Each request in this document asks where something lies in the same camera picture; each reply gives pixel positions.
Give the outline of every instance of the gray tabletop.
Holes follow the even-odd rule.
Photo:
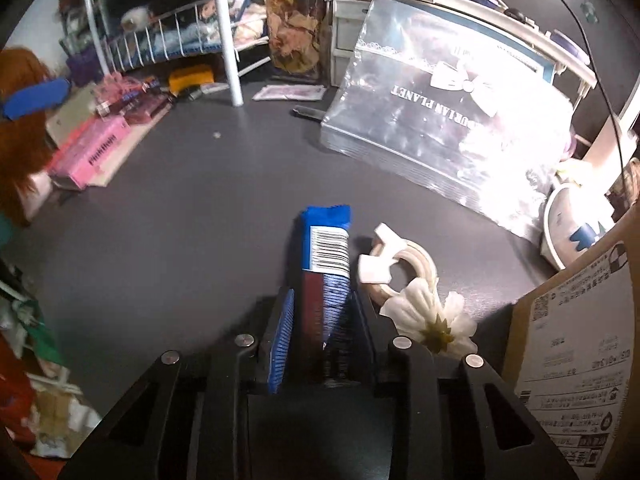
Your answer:
[[[464,295],[481,350],[500,367],[509,319],[498,313],[550,273],[533,245],[322,148],[319,125],[292,117],[291,104],[220,99],[178,105],[107,188],[46,206],[3,250],[34,279],[72,379],[99,410],[164,350],[204,348],[275,295],[308,205],[351,205],[354,256],[379,222],[424,246],[441,295]]]

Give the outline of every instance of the black cable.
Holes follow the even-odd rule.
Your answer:
[[[584,28],[582,28],[582,24],[580,23],[578,16],[575,15],[575,13],[571,10],[571,7],[569,7],[569,4],[565,0],[560,0],[560,1],[566,7],[566,10],[569,11],[572,18],[575,20],[576,25],[578,25],[578,28],[580,29],[580,34],[582,35],[584,46],[587,48],[587,54],[589,56],[589,59],[591,60],[593,73],[596,76],[596,81],[598,82],[598,86],[600,87],[600,92],[602,92],[602,97],[604,97],[604,102],[606,103],[607,109],[609,110],[609,115],[611,116],[611,123],[613,124],[613,129],[616,134],[616,143],[618,144],[618,155],[620,156],[620,175],[622,178],[622,187],[625,193],[626,205],[631,206],[631,200],[629,200],[629,193],[628,193],[628,190],[626,189],[625,163],[622,158],[622,146],[620,145],[620,138],[622,137],[622,133],[620,132],[618,121],[616,120],[616,115],[613,112],[613,106],[611,105],[611,101],[609,101],[609,96],[607,96],[604,86],[602,85],[602,79],[600,79],[600,75],[598,74],[596,61],[593,58],[593,52],[591,51],[591,45],[589,44],[589,40],[587,39],[587,34],[585,33]]]

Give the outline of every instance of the transparent packaging bag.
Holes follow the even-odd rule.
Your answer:
[[[321,140],[537,243],[572,113],[497,40],[373,0]]]

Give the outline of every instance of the metal screw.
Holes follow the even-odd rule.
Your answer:
[[[254,344],[254,336],[251,334],[238,334],[234,340],[238,346],[246,347]]]
[[[175,350],[168,350],[162,354],[160,360],[166,365],[175,365],[180,360],[180,354]]]
[[[472,368],[480,368],[484,364],[484,359],[482,359],[477,354],[469,354],[465,357],[466,364],[471,366]]]
[[[394,338],[394,346],[401,350],[406,350],[407,348],[411,348],[411,340],[408,337],[400,335]]]

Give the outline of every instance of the white bow print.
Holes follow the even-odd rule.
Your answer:
[[[458,62],[458,67],[452,67],[449,63],[439,61],[431,76],[431,86],[442,90],[464,90],[471,94],[471,98],[480,109],[489,117],[498,113],[498,105],[495,102],[495,93],[491,83],[481,75],[473,81],[469,80],[463,63]]]

